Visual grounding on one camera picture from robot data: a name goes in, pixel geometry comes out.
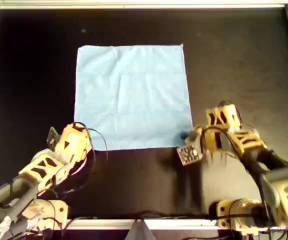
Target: black tabletop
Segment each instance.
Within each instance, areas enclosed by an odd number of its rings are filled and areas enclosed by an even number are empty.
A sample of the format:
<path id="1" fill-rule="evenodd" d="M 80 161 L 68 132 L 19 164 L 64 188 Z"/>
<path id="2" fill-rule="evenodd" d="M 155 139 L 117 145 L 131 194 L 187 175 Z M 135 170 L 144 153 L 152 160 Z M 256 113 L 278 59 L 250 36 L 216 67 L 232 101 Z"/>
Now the black tabletop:
<path id="1" fill-rule="evenodd" d="M 283 9 L 0 10 L 0 184 L 46 147 L 50 126 L 61 131 L 74 120 L 79 47 L 180 44 L 193 123 L 204 124 L 206 108 L 230 100 L 288 160 Z M 199 214 L 214 201 L 259 195 L 232 159 L 184 168 L 173 148 L 110 151 L 107 162 L 96 152 L 96 159 L 87 187 L 65 198 L 70 217 Z M 90 165 L 64 185 L 82 182 Z"/>

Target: metal frame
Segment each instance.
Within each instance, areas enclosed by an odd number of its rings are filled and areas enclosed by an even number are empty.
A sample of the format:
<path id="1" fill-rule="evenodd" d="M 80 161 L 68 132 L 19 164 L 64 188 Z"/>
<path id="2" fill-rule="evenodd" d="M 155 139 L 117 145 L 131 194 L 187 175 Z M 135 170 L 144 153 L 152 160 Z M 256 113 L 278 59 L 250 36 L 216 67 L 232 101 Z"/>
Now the metal frame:
<path id="1" fill-rule="evenodd" d="M 242 9 L 285 8 L 288 0 L 0 0 L 0 9 Z M 134 220 L 76 220 L 68 229 L 129 230 Z M 151 230 L 218 230 L 205 219 L 146 219 Z"/>

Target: wire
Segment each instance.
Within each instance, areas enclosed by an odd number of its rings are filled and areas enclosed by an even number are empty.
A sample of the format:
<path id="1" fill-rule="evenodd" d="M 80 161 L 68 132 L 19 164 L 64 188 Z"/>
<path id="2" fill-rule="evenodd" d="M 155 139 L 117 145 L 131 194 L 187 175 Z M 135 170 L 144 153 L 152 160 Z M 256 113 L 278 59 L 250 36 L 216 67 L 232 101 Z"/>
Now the wire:
<path id="1" fill-rule="evenodd" d="M 55 210 L 54 204 L 53 204 L 50 200 L 46 200 L 46 201 L 48 201 L 48 202 L 52 205 L 53 210 L 54 210 L 54 216 L 51 217 L 51 218 L 54 220 L 54 221 L 53 221 L 53 229 L 51 230 L 51 234 L 50 234 L 50 237 L 49 237 L 49 239 L 48 239 L 48 240 L 51 240 L 52 237 L 53 237 L 54 229 L 55 229 L 55 222 L 57 222 L 58 226 L 60 226 L 60 223 L 59 223 L 59 221 L 56 220 L 56 210 Z"/>
<path id="2" fill-rule="evenodd" d="M 10 231 L 10 234 L 12 235 L 12 240 L 15 240 L 15 236 L 14 236 L 14 233 L 12 231 L 12 227 L 11 226 L 9 227 L 9 231 Z"/>
<path id="3" fill-rule="evenodd" d="M 75 220 L 79 220 L 79 219 L 90 219 L 90 217 L 87 216 L 79 216 L 79 217 L 75 217 L 73 218 L 71 221 L 69 221 L 69 223 L 62 229 L 61 231 L 61 235 L 60 235 L 60 239 L 64 238 L 65 232 L 68 229 L 68 227 L 72 224 L 72 222 L 74 222 Z"/>
<path id="4" fill-rule="evenodd" d="M 283 231 L 283 234 L 277 239 L 277 240 L 282 240 L 282 238 L 287 234 L 286 239 L 288 239 L 288 228 L 286 227 Z"/>
<path id="5" fill-rule="evenodd" d="M 88 161 L 88 156 L 85 157 L 85 160 L 83 161 L 83 163 L 79 166 L 79 168 L 75 172 L 71 174 L 71 176 L 74 176 L 75 174 L 79 173 L 79 171 L 81 171 L 82 168 L 84 168 L 87 161 Z"/>
<path id="6" fill-rule="evenodd" d="M 186 237 L 183 238 L 182 240 L 223 240 L 227 239 L 231 236 L 214 236 L 214 237 Z"/>
<path id="7" fill-rule="evenodd" d="M 104 136 L 102 135 L 102 133 L 100 133 L 99 131 L 95 130 L 94 128 L 88 128 L 88 130 L 96 132 L 102 137 L 102 139 L 104 141 L 104 144 L 105 144 L 105 149 L 106 149 L 106 161 L 108 161 L 109 160 L 109 151 L 108 151 L 108 145 L 106 143 L 106 140 L 105 140 Z"/>
<path id="8" fill-rule="evenodd" d="M 56 218 L 52 217 L 52 216 L 49 216 L 49 217 L 44 217 L 43 220 L 48 220 L 48 219 L 52 219 L 54 222 L 57 223 L 59 229 L 63 230 L 62 229 L 62 223 L 59 222 L 59 220 L 57 220 Z"/>
<path id="9" fill-rule="evenodd" d="M 270 227 L 267 229 L 267 233 L 268 233 L 268 240 L 272 240 L 272 233 Z"/>
<path id="10" fill-rule="evenodd" d="M 285 240 L 288 240 L 288 229 L 286 231 L 286 239 Z"/>
<path id="11" fill-rule="evenodd" d="M 46 192 L 46 191 L 51 191 L 51 192 L 55 195 L 56 199 L 59 199 L 58 193 L 57 193 L 54 189 L 52 189 L 52 188 L 45 188 L 45 189 L 39 191 L 39 192 L 37 193 L 37 195 L 40 195 L 41 193 Z"/>

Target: blue cloth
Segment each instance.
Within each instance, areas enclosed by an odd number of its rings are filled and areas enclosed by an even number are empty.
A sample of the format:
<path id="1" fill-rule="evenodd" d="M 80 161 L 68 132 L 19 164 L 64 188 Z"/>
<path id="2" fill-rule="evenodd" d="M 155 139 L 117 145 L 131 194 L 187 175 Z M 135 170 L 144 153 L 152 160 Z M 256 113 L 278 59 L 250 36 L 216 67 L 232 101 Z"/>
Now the blue cloth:
<path id="1" fill-rule="evenodd" d="M 82 46 L 75 94 L 74 120 L 108 150 L 181 146 L 192 128 L 182 45 Z"/>

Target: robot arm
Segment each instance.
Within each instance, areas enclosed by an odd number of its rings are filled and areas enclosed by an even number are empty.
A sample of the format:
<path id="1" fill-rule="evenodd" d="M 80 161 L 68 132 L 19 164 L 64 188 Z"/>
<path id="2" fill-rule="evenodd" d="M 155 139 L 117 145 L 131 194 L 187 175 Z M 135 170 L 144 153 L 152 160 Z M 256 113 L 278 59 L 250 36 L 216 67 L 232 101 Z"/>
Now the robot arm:
<path id="1" fill-rule="evenodd" d="M 253 228 L 288 226 L 288 162 L 281 159 L 254 128 L 244 128 L 233 104 L 220 104 L 206 110 L 207 126 L 195 127 L 177 152 L 183 165 L 200 161 L 205 154 L 229 154 L 240 160 L 259 188 L 261 203 L 254 200 L 223 200 L 218 203 L 219 216 L 253 214 L 234 219 L 232 229 L 254 233 Z M 227 225 L 219 221 L 221 227 Z"/>
<path id="2" fill-rule="evenodd" d="M 34 228 L 45 229 L 53 221 L 45 216 L 55 212 L 66 223 L 68 206 L 63 201 L 53 201 L 58 206 L 53 209 L 37 196 L 50 188 L 53 180 L 56 185 L 63 182 L 75 163 L 86 158 L 92 149 L 91 137 L 84 124 L 74 122 L 62 135 L 51 127 L 47 143 L 49 148 L 38 152 L 11 183 L 0 186 L 0 240 L 18 238 Z"/>

